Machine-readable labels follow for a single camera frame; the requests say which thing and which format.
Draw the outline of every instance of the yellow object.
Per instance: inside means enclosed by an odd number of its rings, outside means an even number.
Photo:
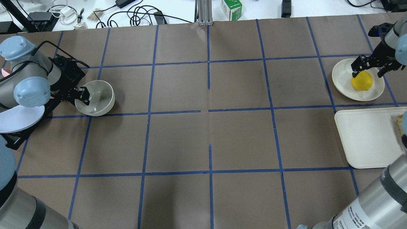
[[[373,77],[367,71],[360,72],[355,78],[352,77],[352,86],[356,90],[369,90],[373,85]]]

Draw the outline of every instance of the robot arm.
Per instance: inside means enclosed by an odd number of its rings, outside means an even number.
[[[353,77],[370,68],[382,68],[377,75],[401,70],[407,65],[407,13],[395,24],[384,23],[370,29],[370,37],[380,37],[381,42],[372,55],[360,55],[352,64]]]

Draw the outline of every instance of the green box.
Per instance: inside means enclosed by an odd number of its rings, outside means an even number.
[[[222,10],[229,21],[237,21],[242,16],[242,3],[240,0],[222,0]]]

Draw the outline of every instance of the round plate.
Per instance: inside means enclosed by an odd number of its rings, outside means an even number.
[[[0,113],[0,133],[8,134],[25,130],[36,124],[44,114],[44,106],[33,108],[18,105]]]
[[[379,70],[371,68],[366,70],[373,77],[373,85],[368,91],[359,91],[352,86],[352,68],[350,65],[355,59],[339,61],[332,70],[332,80],[336,89],[349,99],[357,101],[370,101],[379,97],[384,91],[384,79],[377,77]]]

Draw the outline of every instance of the white label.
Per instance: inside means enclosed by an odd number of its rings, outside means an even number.
[[[381,229],[363,211],[359,199],[354,200],[333,222],[334,229]]]

